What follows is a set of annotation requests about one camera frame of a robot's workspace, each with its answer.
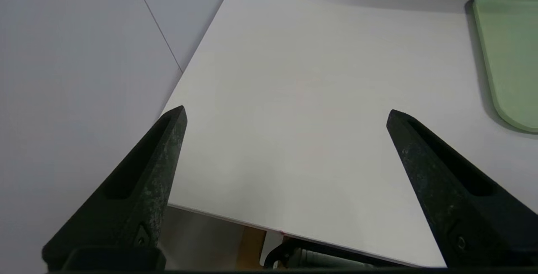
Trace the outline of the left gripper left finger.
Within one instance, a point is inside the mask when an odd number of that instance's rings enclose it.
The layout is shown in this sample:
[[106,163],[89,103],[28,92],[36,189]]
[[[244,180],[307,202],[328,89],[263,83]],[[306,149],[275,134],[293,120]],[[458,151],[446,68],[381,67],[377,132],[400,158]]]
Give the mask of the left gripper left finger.
[[157,247],[187,128],[165,112],[42,249],[49,271],[163,271]]

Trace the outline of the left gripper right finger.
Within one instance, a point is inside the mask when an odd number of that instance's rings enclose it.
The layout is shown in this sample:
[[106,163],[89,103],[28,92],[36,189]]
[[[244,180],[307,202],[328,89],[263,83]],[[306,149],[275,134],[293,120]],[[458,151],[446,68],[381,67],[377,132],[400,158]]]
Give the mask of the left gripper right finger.
[[534,211],[414,117],[386,127],[447,266],[537,266]]

